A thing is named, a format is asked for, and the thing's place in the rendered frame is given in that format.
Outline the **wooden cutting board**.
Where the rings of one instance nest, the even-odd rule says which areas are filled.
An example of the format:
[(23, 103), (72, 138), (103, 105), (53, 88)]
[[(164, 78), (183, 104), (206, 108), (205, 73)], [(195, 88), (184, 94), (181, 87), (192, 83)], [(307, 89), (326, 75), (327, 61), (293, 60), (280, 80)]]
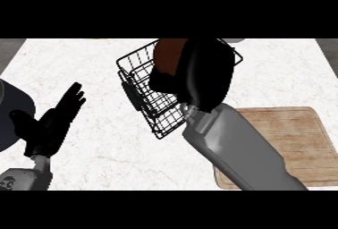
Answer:
[(310, 106), (237, 108), (271, 147), (288, 173), (307, 187), (338, 186), (338, 152)]

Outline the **brown cupcake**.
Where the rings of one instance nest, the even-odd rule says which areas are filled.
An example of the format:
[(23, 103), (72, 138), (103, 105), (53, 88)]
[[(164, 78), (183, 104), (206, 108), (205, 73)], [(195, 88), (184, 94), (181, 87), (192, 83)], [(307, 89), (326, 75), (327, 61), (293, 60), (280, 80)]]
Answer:
[(161, 38), (153, 51), (156, 70), (168, 75), (175, 75), (177, 65), (181, 57), (181, 50), (186, 38)]

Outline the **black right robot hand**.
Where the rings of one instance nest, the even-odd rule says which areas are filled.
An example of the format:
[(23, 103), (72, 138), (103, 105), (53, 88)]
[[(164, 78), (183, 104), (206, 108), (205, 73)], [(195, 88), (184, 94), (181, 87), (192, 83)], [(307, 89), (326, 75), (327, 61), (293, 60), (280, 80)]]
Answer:
[(209, 113), (226, 98), (231, 84), (234, 53), (215, 38), (187, 38), (181, 50), (175, 75), (153, 67), (149, 88), (174, 94), (178, 102)]

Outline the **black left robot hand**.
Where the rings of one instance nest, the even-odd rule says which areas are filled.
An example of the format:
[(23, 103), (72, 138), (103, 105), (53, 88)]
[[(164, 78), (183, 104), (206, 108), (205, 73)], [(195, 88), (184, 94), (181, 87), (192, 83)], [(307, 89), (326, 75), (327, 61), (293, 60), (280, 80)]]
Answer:
[(26, 141), (23, 156), (50, 157), (59, 151), (68, 135), (69, 125), (85, 102), (81, 84), (75, 82), (65, 92), (54, 108), (50, 108), (40, 120), (26, 112), (13, 110), (9, 118), (14, 125), (16, 135)]

